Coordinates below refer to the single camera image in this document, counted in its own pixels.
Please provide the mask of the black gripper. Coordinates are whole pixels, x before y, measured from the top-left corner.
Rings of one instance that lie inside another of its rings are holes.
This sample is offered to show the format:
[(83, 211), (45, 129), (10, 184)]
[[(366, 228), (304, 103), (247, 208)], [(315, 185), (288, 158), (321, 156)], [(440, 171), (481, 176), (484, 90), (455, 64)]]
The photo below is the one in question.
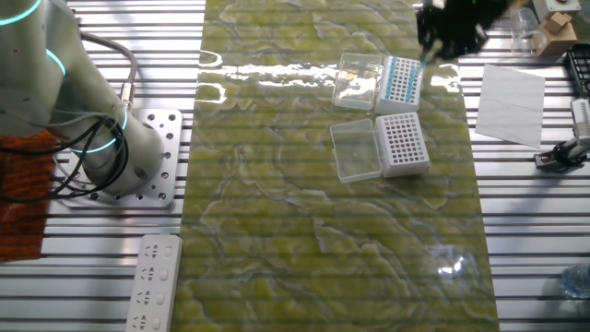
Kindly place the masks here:
[(511, 5), (511, 0), (433, 1), (416, 15), (419, 45), (428, 52), (439, 43), (435, 57), (444, 61), (480, 53), (488, 41), (487, 30)]

